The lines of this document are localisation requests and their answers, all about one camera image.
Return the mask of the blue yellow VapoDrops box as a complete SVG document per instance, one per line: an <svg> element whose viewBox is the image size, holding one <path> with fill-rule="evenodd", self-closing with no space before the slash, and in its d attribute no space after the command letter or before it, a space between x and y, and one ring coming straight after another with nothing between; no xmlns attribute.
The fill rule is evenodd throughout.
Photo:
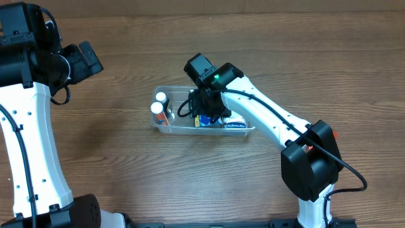
<svg viewBox="0 0 405 228"><path fill-rule="evenodd" d="M223 126L221 119L211 123L211 118L206 115L197 115L194 118L195 127L221 128Z"/></svg>

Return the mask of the white orange plaster box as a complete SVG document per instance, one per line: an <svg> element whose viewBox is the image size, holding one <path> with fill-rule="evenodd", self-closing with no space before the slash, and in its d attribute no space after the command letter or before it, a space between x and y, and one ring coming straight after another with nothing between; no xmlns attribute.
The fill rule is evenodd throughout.
<svg viewBox="0 0 405 228"><path fill-rule="evenodd" d="M229 117L223 117L223 127L230 129L244 129L246 128L246 120L238 113L232 113Z"/></svg>

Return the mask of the clear plastic container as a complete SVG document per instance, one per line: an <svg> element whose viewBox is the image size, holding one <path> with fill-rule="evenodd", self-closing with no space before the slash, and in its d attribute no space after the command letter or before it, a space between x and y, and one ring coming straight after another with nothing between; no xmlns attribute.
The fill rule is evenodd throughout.
<svg viewBox="0 0 405 228"><path fill-rule="evenodd" d="M191 117L178 117L178 107L188 98L190 90L196 89L195 86L175 86L161 85L157 86L153 92L152 101L156 101L156 94L165 93L171 101L172 117L168 119L169 125L161 125L156 117L151 115L151 125L157 127L164 134L181 135L205 135L205 136L247 136L256 128L250 122L244 129L229 129L223 127L195 127L194 119Z"/></svg>

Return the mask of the black bottle white cap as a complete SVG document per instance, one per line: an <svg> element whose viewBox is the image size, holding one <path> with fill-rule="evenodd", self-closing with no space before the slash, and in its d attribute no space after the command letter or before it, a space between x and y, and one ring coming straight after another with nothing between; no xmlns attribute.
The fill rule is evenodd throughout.
<svg viewBox="0 0 405 228"><path fill-rule="evenodd" d="M160 102L163 105L164 113L166 117L171 117L172 114L172 107L171 107L171 101L169 97L164 93L164 92L158 92L155 95L156 101Z"/></svg>

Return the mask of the orange tube white cap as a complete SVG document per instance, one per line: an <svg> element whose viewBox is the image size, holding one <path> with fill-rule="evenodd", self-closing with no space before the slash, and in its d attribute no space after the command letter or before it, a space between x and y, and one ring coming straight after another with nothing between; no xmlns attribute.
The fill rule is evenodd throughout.
<svg viewBox="0 0 405 228"><path fill-rule="evenodd" d="M169 121L164 113L163 105L160 102L152 103L150 109L161 125L169 125Z"/></svg>

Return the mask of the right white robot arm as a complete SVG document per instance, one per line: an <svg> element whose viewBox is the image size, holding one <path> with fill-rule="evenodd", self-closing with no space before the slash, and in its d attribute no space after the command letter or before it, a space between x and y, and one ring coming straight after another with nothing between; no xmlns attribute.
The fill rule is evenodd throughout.
<svg viewBox="0 0 405 228"><path fill-rule="evenodd" d="M198 56L184 71L197 86L189 96L189 113L212 120L237 113L253 124L280 151L282 179L299 200L298 225L331 227L330 197L343 168L331 127L284 110L231 63L217 67Z"/></svg>

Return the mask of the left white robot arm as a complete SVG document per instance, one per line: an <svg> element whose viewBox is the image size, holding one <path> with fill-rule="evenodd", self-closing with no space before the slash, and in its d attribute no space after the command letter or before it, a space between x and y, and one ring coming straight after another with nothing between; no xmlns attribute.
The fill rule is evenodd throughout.
<svg viewBox="0 0 405 228"><path fill-rule="evenodd" d="M50 105L70 84L101 72L89 42L61 47L33 33L1 44L1 127L14 185L6 227L129 227L122 213L102 210L93 194L74 197L59 163Z"/></svg>

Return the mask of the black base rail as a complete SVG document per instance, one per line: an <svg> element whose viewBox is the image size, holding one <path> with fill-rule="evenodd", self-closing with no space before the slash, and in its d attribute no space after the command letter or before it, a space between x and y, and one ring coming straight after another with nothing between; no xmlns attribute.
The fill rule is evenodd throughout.
<svg viewBox="0 0 405 228"><path fill-rule="evenodd" d="M131 222L127 227L130 228L299 228L302 227L297 219L273 219L269 222L225 222L225 223L190 223L190 224L164 224L161 222L153 223L134 223Z"/></svg>

